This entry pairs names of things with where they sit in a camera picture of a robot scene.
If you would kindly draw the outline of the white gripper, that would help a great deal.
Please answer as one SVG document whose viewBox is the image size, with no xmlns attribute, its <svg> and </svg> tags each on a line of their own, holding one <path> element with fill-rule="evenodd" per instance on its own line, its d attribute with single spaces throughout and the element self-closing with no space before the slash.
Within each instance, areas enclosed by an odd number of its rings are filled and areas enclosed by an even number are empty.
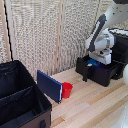
<svg viewBox="0 0 128 128">
<path fill-rule="evenodd" d="M 111 53 L 112 51 L 110 49 L 99 52 L 94 51 L 89 53 L 89 57 L 107 65 L 111 63 Z"/>
</svg>

